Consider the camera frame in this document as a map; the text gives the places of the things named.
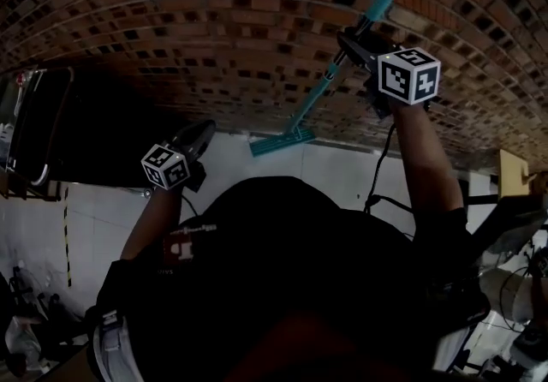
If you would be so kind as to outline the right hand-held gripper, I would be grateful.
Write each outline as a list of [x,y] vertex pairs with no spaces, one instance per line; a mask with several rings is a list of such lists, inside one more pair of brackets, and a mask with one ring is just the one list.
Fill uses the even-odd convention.
[[379,118],[391,114],[391,100],[416,105],[437,96],[441,62],[420,47],[404,48],[376,33],[358,37],[354,27],[339,31],[337,43],[354,65],[369,71],[366,97]]

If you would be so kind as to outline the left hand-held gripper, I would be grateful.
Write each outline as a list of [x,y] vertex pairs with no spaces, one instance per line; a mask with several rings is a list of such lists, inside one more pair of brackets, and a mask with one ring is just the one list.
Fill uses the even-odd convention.
[[155,187],[172,190],[186,187],[197,193],[206,179],[200,162],[216,131],[213,120],[192,122],[160,145],[154,145],[141,160],[146,178]]

